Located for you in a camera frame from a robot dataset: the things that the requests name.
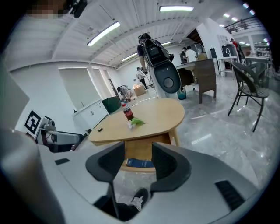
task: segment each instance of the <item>railing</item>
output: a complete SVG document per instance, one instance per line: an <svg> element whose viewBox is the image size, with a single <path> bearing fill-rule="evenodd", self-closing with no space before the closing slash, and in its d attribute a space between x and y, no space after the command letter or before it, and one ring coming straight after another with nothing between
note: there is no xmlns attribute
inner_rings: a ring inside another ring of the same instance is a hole
<svg viewBox="0 0 280 224"><path fill-rule="evenodd" d="M252 16L247 19L241 19L238 22L225 26L224 28L231 34L239 32L241 30L247 30L251 28L264 28L263 24L258 20L257 17Z"/></svg>

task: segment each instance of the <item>tiled floor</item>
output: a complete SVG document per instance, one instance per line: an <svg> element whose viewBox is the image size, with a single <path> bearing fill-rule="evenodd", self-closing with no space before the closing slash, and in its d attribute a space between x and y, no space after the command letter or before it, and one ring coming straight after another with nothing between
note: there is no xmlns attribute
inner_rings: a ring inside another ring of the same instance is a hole
<svg viewBox="0 0 280 224"><path fill-rule="evenodd" d="M217 77L216 99L209 91L203 94L203 103L199 104L197 91L187 93L187 99L179 101L185 108L185 118L177 128L181 146L221 159L261 189L279 159L280 96L269 91L253 133L251 130L260 108L253 100L249 99L245 106L246 97L241 98L230 116L227 115L236 92L235 79ZM143 100L154 96L155 91L149 89L129 105L145 103ZM140 187L149 187L155 180L155 174L119 171L114 180L116 197L119 202L127 203Z"/></svg>

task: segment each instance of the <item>black shoe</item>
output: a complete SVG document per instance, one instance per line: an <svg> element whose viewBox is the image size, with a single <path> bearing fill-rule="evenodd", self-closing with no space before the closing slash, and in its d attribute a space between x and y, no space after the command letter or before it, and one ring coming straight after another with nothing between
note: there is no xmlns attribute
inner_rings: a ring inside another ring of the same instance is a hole
<svg viewBox="0 0 280 224"><path fill-rule="evenodd" d="M144 207L146 202L149 198L149 192L146 188L141 188L137 193L134 195L131 203L139 210Z"/></svg>

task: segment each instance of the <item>blue book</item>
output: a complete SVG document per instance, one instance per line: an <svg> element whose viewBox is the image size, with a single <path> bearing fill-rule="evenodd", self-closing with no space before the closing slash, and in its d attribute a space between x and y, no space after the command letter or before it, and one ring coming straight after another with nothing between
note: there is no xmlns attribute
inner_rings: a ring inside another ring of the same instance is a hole
<svg viewBox="0 0 280 224"><path fill-rule="evenodd" d="M154 164L150 160L139 160L139 159L129 158L126 160L126 166L139 167L139 168L151 168L151 167L154 167Z"/></svg>

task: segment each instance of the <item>wooden cabinet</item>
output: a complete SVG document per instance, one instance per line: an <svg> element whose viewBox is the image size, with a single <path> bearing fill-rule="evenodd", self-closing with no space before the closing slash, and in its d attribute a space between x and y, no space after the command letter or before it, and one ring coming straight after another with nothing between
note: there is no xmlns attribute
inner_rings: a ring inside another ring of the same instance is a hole
<svg viewBox="0 0 280 224"><path fill-rule="evenodd" d="M73 118L82 129L88 130L93 129L107 115L105 106L98 100L77 111Z"/></svg>

